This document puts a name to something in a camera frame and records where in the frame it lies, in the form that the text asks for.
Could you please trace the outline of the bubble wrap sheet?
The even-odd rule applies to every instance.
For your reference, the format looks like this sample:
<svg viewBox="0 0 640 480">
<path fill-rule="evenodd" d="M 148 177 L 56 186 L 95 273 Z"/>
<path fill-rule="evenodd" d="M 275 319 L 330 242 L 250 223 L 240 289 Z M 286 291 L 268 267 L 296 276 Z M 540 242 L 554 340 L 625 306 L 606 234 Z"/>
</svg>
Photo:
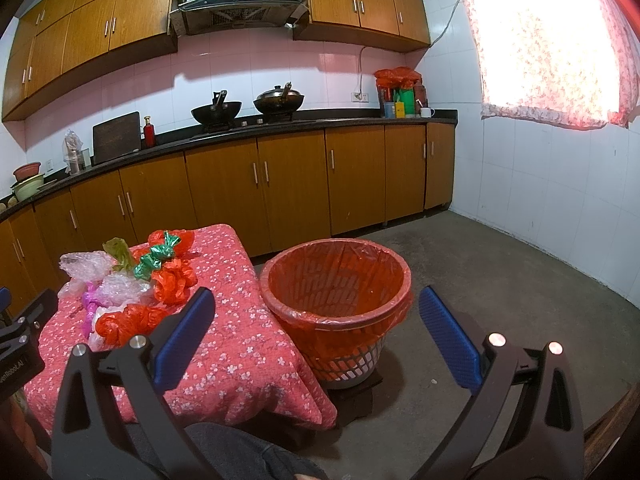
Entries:
<svg viewBox="0 0 640 480">
<path fill-rule="evenodd" d="M 90 285 L 101 283 L 111 273 L 116 260 L 104 252 L 69 252 L 58 266 L 70 278 L 58 291 L 58 299 L 79 298 Z"/>
</svg>

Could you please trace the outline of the red floral tablecloth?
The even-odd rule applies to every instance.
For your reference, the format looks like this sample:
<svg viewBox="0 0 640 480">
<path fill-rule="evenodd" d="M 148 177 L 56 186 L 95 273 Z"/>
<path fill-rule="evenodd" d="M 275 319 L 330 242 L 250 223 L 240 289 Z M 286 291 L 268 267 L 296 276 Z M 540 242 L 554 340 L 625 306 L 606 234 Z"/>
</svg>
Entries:
<svg viewBox="0 0 640 480">
<path fill-rule="evenodd" d="M 192 266 L 198 285 L 214 294 L 216 312 L 178 387 L 164 395 L 178 421 L 235 426 L 266 411 L 313 430 L 333 427 L 336 407 L 262 300 L 235 230 L 214 224 L 193 232 Z M 79 287 L 62 287 L 58 312 L 39 338 L 46 367 L 24 387 L 28 407 L 48 431 L 70 350 L 87 342 Z"/>
</svg>

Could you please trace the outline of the white mug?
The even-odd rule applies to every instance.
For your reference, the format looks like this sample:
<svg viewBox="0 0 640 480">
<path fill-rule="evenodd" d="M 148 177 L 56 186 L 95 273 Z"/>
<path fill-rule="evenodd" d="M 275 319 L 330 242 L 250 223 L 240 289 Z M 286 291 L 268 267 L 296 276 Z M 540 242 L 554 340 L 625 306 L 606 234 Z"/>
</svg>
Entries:
<svg viewBox="0 0 640 480">
<path fill-rule="evenodd" d="M 422 107 L 420 109 L 420 116 L 422 118 L 433 118 L 435 116 L 435 111 L 431 107 Z"/>
</svg>

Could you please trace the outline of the jar in plastic bag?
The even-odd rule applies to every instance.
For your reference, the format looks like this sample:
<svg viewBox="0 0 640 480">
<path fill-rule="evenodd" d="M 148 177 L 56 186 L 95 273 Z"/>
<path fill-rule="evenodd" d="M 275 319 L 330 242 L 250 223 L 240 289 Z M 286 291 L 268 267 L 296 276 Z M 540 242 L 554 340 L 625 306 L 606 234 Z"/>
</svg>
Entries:
<svg viewBox="0 0 640 480">
<path fill-rule="evenodd" d="M 84 168 L 84 156 L 82 156 L 82 142 L 80 137 L 68 130 L 63 139 L 63 158 L 70 174 L 78 174 Z"/>
</svg>

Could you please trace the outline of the lower wooden cabinets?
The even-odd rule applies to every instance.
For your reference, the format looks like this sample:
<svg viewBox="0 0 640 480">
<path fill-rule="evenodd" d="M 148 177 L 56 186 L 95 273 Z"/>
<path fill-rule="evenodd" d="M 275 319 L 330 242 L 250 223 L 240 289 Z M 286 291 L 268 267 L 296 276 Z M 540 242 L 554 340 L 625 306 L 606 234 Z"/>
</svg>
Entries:
<svg viewBox="0 0 640 480">
<path fill-rule="evenodd" d="M 454 125 L 386 122 L 240 136 L 58 186 L 1 218 L 11 313 L 58 289 L 66 252 L 159 229 L 231 226 L 247 252 L 285 248 L 414 216 L 452 199 Z"/>
</svg>

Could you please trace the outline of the olive green plastic bag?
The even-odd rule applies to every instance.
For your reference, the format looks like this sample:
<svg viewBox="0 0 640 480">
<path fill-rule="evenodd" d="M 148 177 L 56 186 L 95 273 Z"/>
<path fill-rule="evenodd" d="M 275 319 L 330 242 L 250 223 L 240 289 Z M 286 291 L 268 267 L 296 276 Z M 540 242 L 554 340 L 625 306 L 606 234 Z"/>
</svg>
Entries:
<svg viewBox="0 0 640 480">
<path fill-rule="evenodd" d="M 126 243 L 126 240 L 120 237 L 113 237 L 103 243 L 103 250 L 114 260 L 114 271 L 132 271 L 137 265 L 134 256 Z"/>
</svg>

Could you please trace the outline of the purple plastic bag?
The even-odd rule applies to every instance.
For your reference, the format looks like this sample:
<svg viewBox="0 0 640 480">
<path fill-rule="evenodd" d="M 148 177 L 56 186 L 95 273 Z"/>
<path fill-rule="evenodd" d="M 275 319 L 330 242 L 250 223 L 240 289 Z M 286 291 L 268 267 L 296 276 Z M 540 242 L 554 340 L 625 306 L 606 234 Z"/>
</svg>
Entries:
<svg viewBox="0 0 640 480">
<path fill-rule="evenodd" d="M 93 331 L 93 318 L 96 315 L 96 310 L 98 310 L 98 307 L 100 306 L 99 301 L 96 301 L 96 297 L 94 296 L 97 288 L 98 286 L 93 282 L 87 282 L 86 290 L 82 293 L 80 298 L 81 307 L 85 310 L 85 317 L 81 324 L 81 333 L 85 338 L 89 338 Z"/>
</svg>

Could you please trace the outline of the clear plastic bag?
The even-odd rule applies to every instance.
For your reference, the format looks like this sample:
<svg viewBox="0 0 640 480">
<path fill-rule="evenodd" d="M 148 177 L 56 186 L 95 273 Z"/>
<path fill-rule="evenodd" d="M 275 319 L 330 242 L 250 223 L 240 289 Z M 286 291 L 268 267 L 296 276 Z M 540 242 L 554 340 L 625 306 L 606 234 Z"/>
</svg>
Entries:
<svg viewBox="0 0 640 480">
<path fill-rule="evenodd" d="M 121 307 L 127 304 L 154 304 L 152 285 L 138 280 L 127 272 L 108 274 L 94 293 L 96 301 L 104 307 Z"/>
</svg>

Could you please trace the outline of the upper wooden cabinets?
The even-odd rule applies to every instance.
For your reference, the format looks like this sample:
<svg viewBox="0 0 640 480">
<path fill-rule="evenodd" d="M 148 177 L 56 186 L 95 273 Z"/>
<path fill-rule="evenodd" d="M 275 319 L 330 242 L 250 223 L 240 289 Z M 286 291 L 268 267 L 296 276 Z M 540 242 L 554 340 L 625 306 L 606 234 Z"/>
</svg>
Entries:
<svg viewBox="0 0 640 480">
<path fill-rule="evenodd" d="M 17 24 L 1 116 L 23 120 L 114 70 L 175 52 L 172 0 L 42 0 Z M 307 0 L 297 40 L 411 52 L 431 42 L 423 0 Z"/>
</svg>

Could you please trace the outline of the lidded black wok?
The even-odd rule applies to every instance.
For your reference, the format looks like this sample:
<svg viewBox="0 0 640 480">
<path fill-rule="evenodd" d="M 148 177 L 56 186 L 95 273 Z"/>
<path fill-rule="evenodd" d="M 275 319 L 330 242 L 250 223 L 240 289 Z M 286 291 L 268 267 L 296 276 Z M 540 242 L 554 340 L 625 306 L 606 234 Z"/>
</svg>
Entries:
<svg viewBox="0 0 640 480">
<path fill-rule="evenodd" d="M 292 88 L 292 82 L 278 84 L 254 99 L 254 107 L 270 120 L 292 120 L 304 102 L 304 96 Z"/>
</svg>

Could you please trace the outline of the floral window curtain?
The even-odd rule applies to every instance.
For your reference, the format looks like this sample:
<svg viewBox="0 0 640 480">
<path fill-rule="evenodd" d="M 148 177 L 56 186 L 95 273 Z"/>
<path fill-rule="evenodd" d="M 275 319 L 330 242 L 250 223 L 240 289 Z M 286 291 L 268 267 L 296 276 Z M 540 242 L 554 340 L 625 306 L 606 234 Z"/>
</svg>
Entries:
<svg viewBox="0 0 640 480">
<path fill-rule="evenodd" d="M 639 41 L 615 0 L 461 0 L 482 115 L 575 130 L 627 127 Z"/>
</svg>

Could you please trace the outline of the red bottle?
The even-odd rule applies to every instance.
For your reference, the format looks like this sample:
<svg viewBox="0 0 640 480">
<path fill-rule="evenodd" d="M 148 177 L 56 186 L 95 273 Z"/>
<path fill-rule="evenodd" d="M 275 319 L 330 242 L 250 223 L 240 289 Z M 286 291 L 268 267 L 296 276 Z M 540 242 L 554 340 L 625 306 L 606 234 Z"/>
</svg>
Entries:
<svg viewBox="0 0 640 480">
<path fill-rule="evenodd" d="M 150 116 L 144 116 L 143 140 L 146 148 L 152 148 L 155 145 L 155 128 L 151 122 Z"/>
</svg>

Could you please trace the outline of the red lined waste basket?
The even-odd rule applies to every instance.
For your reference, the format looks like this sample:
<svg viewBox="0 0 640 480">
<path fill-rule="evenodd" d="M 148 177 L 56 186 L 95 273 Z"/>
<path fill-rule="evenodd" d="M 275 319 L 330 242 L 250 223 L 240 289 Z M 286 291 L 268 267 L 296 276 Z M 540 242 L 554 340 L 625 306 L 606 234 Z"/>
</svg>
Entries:
<svg viewBox="0 0 640 480">
<path fill-rule="evenodd" d="M 412 305 L 406 260 L 359 238 L 288 248 L 262 267 L 259 287 L 320 385 L 334 390 L 367 380 Z"/>
</svg>

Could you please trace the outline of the red bag on counter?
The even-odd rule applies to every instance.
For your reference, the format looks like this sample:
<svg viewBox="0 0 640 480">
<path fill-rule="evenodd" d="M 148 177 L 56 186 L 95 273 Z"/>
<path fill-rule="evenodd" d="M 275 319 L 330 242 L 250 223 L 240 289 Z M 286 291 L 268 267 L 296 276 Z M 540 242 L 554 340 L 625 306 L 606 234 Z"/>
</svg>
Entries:
<svg viewBox="0 0 640 480">
<path fill-rule="evenodd" d="M 408 66 L 382 68 L 374 73 L 375 84 L 381 89 L 412 89 L 422 82 L 422 76 Z"/>
</svg>

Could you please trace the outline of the wooden cabinets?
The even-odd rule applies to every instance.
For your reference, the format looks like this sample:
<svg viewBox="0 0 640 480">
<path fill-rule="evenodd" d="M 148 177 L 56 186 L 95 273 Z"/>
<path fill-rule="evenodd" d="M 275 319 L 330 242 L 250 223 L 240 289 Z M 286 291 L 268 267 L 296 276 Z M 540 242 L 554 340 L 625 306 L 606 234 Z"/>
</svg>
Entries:
<svg viewBox="0 0 640 480">
<path fill-rule="evenodd" d="M 114 70 L 175 52 L 172 0 L 42 0 L 17 24 L 1 116 L 23 120 Z M 423 0 L 307 0 L 297 40 L 411 52 L 431 42 Z"/>
<path fill-rule="evenodd" d="M 159 229 L 231 226 L 247 252 L 285 248 L 414 216 L 452 199 L 454 125 L 386 122 L 240 136 L 58 186 L 1 218 L 11 313 L 58 289 L 66 252 Z"/>
</svg>

